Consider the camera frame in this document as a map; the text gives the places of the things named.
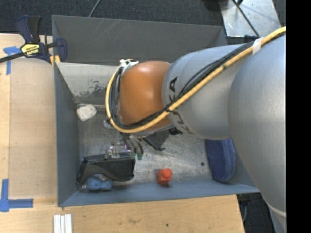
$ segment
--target black carpet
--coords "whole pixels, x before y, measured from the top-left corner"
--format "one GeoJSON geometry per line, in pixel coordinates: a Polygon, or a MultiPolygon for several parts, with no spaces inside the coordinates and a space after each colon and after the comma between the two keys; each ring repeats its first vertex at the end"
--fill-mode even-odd
{"type": "MultiPolygon", "coordinates": [[[[42,16],[40,34],[52,35],[51,15],[88,17],[97,0],[0,0],[0,33],[16,33],[16,20],[42,16]]],[[[286,26],[286,0],[273,0],[281,26],[286,26]]],[[[102,0],[93,17],[222,26],[216,0],[102,0]]],[[[266,203],[250,195],[246,233],[274,233],[266,203]]]]}

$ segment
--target red object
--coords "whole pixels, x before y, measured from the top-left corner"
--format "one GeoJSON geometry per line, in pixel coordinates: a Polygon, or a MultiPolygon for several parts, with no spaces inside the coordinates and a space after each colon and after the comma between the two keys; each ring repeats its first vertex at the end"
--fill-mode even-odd
{"type": "Polygon", "coordinates": [[[169,168],[160,169],[156,173],[156,182],[158,184],[167,184],[172,179],[172,170],[169,168]]]}

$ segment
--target blue sponge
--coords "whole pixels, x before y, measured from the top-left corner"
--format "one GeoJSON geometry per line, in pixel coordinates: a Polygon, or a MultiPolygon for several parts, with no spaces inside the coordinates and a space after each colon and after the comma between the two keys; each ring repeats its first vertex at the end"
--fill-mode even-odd
{"type": "Polygon", "coordinates": [[[231,138],[205,140],[209,167],[215,180],[228,182],[235,167],[235,150],[231,138]]]}

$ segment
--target yellow cable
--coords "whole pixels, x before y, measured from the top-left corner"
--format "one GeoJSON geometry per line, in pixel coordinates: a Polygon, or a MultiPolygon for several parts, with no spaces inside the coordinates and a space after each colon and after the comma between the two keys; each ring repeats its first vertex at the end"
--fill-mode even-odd
{"type": "MultiPolygon", "coordinates": [[[[286,32],[286,27],[282,27],[280,29],[275,30],[274,32],[272,32],[271,34],[269,34],[268,36],[264,37],[261,41],[261,46],[265,45],[267,42],[269,42],[270,40],[272,40],[273,38],[275,38],[277,35],[286,32]]],[[[111,113],[110,113],[110,107],[109,107],[109,96],[110,96],[110,88],[112,85],[112,82],[116,76],[117,71],[112,75],[108,86],[107,86],[107,92],[106,92],[106,97],[105,97],[105,106],[106,106],[106,112],[108,115],[108,118],[110,118],[110,123],[111,125],[118,131],[123,132],[123,133],[137,133],[137,132],[141,132],[144,131],[152,126],[154,126],[155,124],[159,123],[162,119],[164,119],[169,113],[170,111],[173,111],[174,109],[176,109],[178,106],[180,106],[182,103],[184,103],[186,100],[188,100],[193,94],[195,94],[198,90],[200,90],[205,84],[207,84],[209,81],[211,81],[213,78],[215,78],[218,74],[220,74],[222,71],[224,71],[226,68],[228,68],[229,66],[233,65],[234,63],[236,63],[238,60],[240,60],[241,58],[245,57],[246,55],[250,54],[253,51],[253,46],[250,46],[249,48],[245,49],[244,51],[240,52],[239,54],[237,54],[236,56],[234,56],[233,58],[229,59],[227,62],[225,62],[223,65],[221,65],[219,68],[217,68],[215,71],[213,71],[212,73],[210,73],[208,76],[206,76],[202,81],[200,81],[196,86],[194,86],[189,92],[187,92],[184,96],[182,96],[179,100],[177,100],[175,103],[173,103],[168,110],[169,111],[165,111],[162,112],[158,117],[156,117],[155,119],[153,119],[152,121],[146,123],[143,126],[139,126],[137,128],[134,129],[124,129],[119,127],[114,120],[111,117],[111,113]]]]}

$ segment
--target clamp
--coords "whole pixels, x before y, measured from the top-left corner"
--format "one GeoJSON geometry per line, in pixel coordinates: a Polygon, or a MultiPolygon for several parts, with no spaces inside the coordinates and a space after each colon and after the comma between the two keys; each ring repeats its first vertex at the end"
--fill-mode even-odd
{"type": "Polygon", "coordinates": [[[58,47],[58,57],[61,62],[67,57],[66,40],[62,37],[57,38],[53,43],[47,43],[47,35],[45,35],[45,43],[40,42],[39,25],[42,20],[40,16],[22,16],[16,22],[19,34],[24,38],[25,44],[20,47],[21,52],[7,57],[1,58],[0,63],[10,61],[19,57],[41,59],[49,64],[53,64],[53,56],[49,53],[50,48],[58,47]]]}

